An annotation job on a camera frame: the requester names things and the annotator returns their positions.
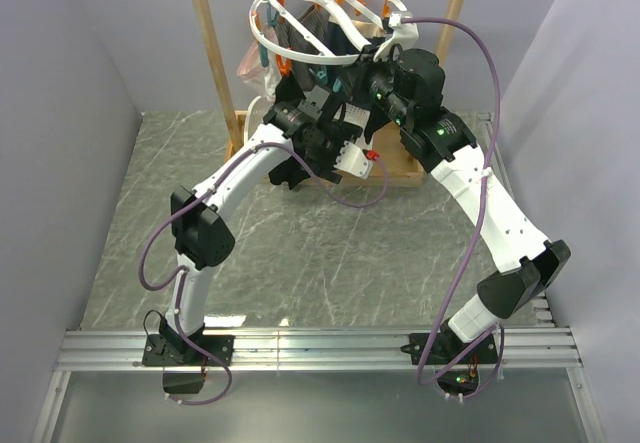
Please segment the black boxer underwear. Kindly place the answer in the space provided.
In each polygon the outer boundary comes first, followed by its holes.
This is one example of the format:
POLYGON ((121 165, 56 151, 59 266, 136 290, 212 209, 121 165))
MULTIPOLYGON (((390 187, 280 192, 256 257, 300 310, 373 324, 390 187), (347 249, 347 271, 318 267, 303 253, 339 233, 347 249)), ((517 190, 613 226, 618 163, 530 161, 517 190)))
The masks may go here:
MULTIPOLYGON (((303 130, 319 121, 333 119, 341 107, 346 107, 343 98, 323 86, 316 86, 309 94, 305 94, 295 76, 289 74, 277 86, 275 103, 262 123, 280 129, 284 137, 292 142, 294 152, 301 157, 299 151, 302 149, 303 130)), ((289 157, 269 172, 269 180, 274 185, 285 183, 294 189, 312 175, 316 174, 303 158, 297 161, 289 157)))

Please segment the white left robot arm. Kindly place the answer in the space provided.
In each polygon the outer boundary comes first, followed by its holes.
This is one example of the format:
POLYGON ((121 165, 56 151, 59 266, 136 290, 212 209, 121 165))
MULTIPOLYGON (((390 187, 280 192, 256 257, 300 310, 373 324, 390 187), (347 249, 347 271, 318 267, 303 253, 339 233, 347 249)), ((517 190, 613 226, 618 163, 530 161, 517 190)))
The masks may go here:
POLYGON ((248 113, 261 121, 243 148, 192 189, 170 198, 169 227, 175 239, 174 293, 148 347, 178 365, 206 361, 204 303, 213 270, 234 249, 228 222, 243 199, 264 179, 294 188, 316 177, 338 183, 343 173, 368 177, 372 164, 365 134, 370 112, 322 87, 293 101, 267 106, 256 99, 248 113))

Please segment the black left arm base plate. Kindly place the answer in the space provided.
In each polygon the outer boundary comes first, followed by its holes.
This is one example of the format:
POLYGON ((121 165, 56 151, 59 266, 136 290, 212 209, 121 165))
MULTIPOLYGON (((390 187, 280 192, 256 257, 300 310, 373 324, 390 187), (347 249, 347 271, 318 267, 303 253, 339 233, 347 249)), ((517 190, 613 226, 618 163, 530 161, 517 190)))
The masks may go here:
MULTIPOLYGON (((232 335, 203 335, 197 345, 226 365, 231 364, 235 337, 232 335)), ((151 334, 145 343, 142 365, 145 367, 201 366, 205 355, 181 338, 173 344, 163 335, 151 334)))

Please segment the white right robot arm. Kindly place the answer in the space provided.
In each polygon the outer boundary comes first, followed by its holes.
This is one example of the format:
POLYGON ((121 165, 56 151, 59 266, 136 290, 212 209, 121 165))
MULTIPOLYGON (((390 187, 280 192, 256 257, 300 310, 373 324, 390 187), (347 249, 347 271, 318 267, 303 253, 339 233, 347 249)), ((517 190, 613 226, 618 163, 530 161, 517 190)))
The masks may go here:
POLYGON ((380 60, 360 56, 342 70, 341 79, 352 101, 371 109, 365 137, 395 123, 404 148, 478 225, 478 237, 493 258, 495 272, 442 322, 436 338, 448 360, 463 362, 485 330, 550 286, 570 249, 562 240, 551 241, 525 216, 486 164, 472 131, 443 106, 445 73, 435 54, 408 49, 380 60))

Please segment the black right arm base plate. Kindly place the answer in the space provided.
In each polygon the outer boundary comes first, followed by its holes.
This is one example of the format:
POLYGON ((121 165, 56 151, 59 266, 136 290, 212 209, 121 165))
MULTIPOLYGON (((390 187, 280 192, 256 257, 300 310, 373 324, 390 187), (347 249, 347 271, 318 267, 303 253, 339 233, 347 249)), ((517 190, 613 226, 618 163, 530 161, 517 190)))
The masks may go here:
MULTIPOLYGON (((429 332, 410 333, 408 342, 400 347, 402 353, 408 354, 414 366, 419 364, 420 357, 430 336, 429 332)), ((469 343, 460 342, 449 330, 445 335, 436 335, 433 346, 426 359, 427 365, 444 366, 465 350, 469 343)), ((485 337, 469 354, 460 360, 460 364, 478 363, 493 364, 498 361, 498 346, 493 335, 485 337)))

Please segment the white round clip hanger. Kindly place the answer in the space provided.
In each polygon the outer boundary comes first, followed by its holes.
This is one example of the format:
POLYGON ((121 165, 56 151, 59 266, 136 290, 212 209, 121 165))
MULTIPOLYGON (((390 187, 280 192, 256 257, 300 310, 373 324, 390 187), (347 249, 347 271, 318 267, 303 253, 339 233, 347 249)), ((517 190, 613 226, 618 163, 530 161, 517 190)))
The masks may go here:
MULTIPOLYGON (((266 48, 275 55, 277 66, 283 77, 291 74, 295 76, 303 90, 311 88, 311 78, 307 75, 310 65, 344 65, 352 64, 357 55, 345 55, 355 57, 349 63, 311 64, 310 59, 303 59, 310 55, 319 56, 320 52, 314 45, 304 38, 301 32, 296 31, 290 21, 283 18, 285 13, 289 13, 294 21, 298 20, 303 28, 307 29, 311 35, 320 40, 320 44, 325 46, 329 55, 335 55, 324 43, 324 30, 329 21, 337 23, 346 34, 348 40, 358 49, 370 47, 366 36, 354 24, 355 21, 371 23, 364 15, 355 10, 350 5, 341 0, 334 0, 343 9, 352 23, 347 23, 349 19, 343 17, 342 22, 336 20, 338 10, 328 10, 328 2, 331 0, 254 0, 249 10, 249 27, 254 37, 254 41, 266 48)), ((380 28, 385 37, 390 35, 388 29, 388 19, 392 12, 399 11, 388 1, 384 0, 360 0, 373 13, 382 19, 380 28)))

